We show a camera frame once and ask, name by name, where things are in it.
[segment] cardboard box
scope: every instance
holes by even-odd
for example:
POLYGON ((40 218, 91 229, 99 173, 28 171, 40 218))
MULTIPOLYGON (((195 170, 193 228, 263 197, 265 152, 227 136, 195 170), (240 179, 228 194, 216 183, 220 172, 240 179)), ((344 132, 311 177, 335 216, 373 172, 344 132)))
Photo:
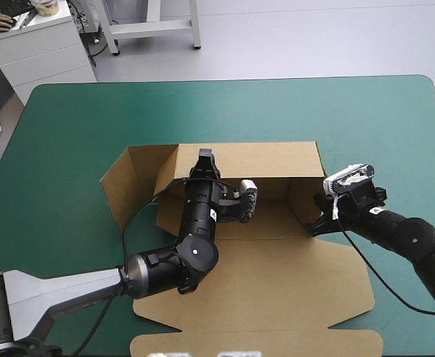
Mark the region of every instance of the cardboard box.
MULTIPOLYGON (((325 175, 315 142, 128 147, 102 180, 119 226, 154 192, 187 177, 200 148, 213 150, 222 180, 255 181, 256 213, 245 225, 217 225, 219 263, 194 293, 135 301, 140 316, 182 332, 138 336, 132 356, 380 356, 376 332, 329 329, 371 310, 374 296, 352 248, 311 238, 302 225, 320 215, 312 197, 325 175)), ((171 234, 178 232, 183 199, 182 186, 159 199, 157 224, 171 234)))

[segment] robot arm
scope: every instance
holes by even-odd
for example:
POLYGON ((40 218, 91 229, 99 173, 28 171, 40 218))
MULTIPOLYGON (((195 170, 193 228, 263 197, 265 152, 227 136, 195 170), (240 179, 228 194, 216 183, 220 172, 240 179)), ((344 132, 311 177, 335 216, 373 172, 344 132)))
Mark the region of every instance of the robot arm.
POLYGON ((383 188, 373 184, 370 165, 351 165, 325 179, 325 196, 315 203, 323 215, 307 224, 312 236, 353 231, 408 259, 435 300, 435 227, 424 219, 406 218, 386 210, 383 188))
POLYGON ((0 272, 0 357, 25 356, 39 347, 63 315, 127 294, 134 299, 177 288, 194 291, 219 260, 216 222, 248 222, 257 187, 243 180, 229 192, 220 182, 214 156, 201 149, 186 181, 186 200, 175 244, 133 254, 125 266, 39 279, 24 272, 0 272))

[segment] white drawer cabinet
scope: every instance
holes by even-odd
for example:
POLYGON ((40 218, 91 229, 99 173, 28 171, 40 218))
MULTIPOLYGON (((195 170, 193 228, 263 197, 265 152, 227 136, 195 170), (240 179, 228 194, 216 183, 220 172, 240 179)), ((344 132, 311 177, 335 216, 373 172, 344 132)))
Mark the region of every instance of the white drawer cabinet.
POLYGON ((21 61, 1 65, 9 83, 18 86, 89 64, 83 46, 75 45, 21 61))
POLYGON ((96 82, 65 0, 59 8, 57 15, 0 33, 0 69, 24 104, 40 84, 96 82))
POLYGON ((76 28, 68 22, 6 37, 0 39, 0 65, 81 43, 76 28))

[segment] green tabletop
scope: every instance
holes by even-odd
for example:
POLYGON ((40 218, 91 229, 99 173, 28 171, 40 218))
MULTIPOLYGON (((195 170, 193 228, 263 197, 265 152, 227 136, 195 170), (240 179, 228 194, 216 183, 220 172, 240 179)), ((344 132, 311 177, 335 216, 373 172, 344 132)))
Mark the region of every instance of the green tabletop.
MULTIPOLYGON (((392 210, 435 225, 435 88, 427 77, 40 86, 0 163, 0 270, 47 277, 120 263, 99 180, 127 145, 312 140, 328 173, 371 163, 392 210)), ((148 207, 134 221, 129 251, 168 243, 155 212, 148 207)), ((396 291, 435 309, 409 263, 356 241, 396 291)), ((377 330, 385 354, 435 354, 435 318, 407 310, 371 279, 375 308, 336 328, 377 330)), ((58 321, 47 342, 71 352, 100 310, 58 321)), ((83 354, 126 355, 133 336, 164 330, 122 297, 83 354)))

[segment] black cable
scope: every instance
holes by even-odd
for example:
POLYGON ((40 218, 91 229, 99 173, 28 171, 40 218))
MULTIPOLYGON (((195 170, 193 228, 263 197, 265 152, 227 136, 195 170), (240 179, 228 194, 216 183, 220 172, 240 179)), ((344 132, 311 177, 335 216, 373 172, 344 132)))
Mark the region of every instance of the black cable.
POLYGON ((105 48, 107 48, 107 47, 108 47, 108 43, 107 43, 106 45, 104 45, 103 48, 102 48, 101 50, 99 50, 96 54, 91 54, 90 57, 93 58, 93 57, 98 56, 98 55, 101 54, 101 53, 105 50, 105 48))
POLYGON ((123 250, 123 267, 126 271, 126 260, 128 258, 128 253, 126 251, 126 229, 128 228, 129 223, 135 218, 135 216, 138 214, 140 210, 142 210, 145 206, 147 206, 150 203, 153 203, 160 195, 163 193, 166 193, 167 191, 173 189, 174 187, 180 186, 182 184, 185 184, 186 182, 195 182, 195 181, 207 181, 207 182, 216 182, 218 184, 223 184, 229 188, 231 188, 234 191, 238 191, 234 186, 231 184, 228 184, 227 182, 223 182, 220 180, 215 180, 213 178, 183 178, 181 181, 175 182, 174 184, 170 184, 169 186, 165 187, 161 191, 158 191, 151 199, 144 202, 140 207, 138 207, 135 212, 128 218, 128 220, 125 222, 123 226, 123 230, 121 233, 121 248, 123 250))
MULTIPOLYGON (((71 1, 71 0, 67 0, 67 2, 74 7, 75 11, 77 12, 77 18, 80 21, 80 25, 82 26, 82 32, 83 32, 83 36, 85 36, 85 26, 83 25, 83 21, 82 21, 82 16, 80 16, 80 12, 78 10, 78 7, 71 1)), ((86 39, 82 39, 82 43, 83 46, 85 47, 85 51, 88 55, 88 58, 90 59, 91 64, 96 67, 97 63, 95 62, 95 60, 93 59, 93 57, 91 56, 90 53, 90 47, 88 46, 88 43, 86 41, 86 39)))
POLYGON ((382 283, 382 285, 385 286, 389 292, 394 295, 397 300, 399 300, 401 303, 403 303, 406 307, 409 309, 418 312, 420 314, 424 315, 431 315, 435 316, 434 311, 428 311, 424 309, 419 309, 418 307, 415 307, 413 305, 410 305, 406 300, 404 300, 401 295, 399 295, 396 291, 394 291, 393 288, 389 286, 389 284, 386 283, 386 281, 382 278, 382 276, 376 271, 376 269, 373 267, 373 265, 370 263, 370 261, 364 256, 363 252, 358 248, 358 246, 354 243, 354 241, 351 239, 351 237, 346 233, 346 231, 343 228, 343 225, 341 224, 341 221, 339 219, 336 219, 336 222, 338 222, 339 228, 341 229, 341 233, 348 239, 348 242, 352 245, 352 247, 358 252, 359 256, 363 259, 363 261, 366 263, 367 267, 374 273, 374 275, 379 279, 379 281, 382 283))
POLYGON ((112 294, 110 295, 108 301, 106 301, 105 307, 103 307, 102 312, 100 313, 100 316, 98 316, 97 321, 95 322, 95 325, 91 328, 90 332, 88 333, 88 336, 86 336, 85 340, 82 342, 82 344, 70 355, 70 357, 77 357, 77 355, 82 352, 82 350, 86 347, 88 342, 90 342, 91 338, 93 337, 93 334, 97 331, 99 325, 101 324, 101 321, 105 317, 106 313, 108 312, 108 308, 113 302, 113 299, 115 299, 116 295, 118 294, 118 291, 120 290, 121 285, 116 285, 115 290, 113 290, 112 294))

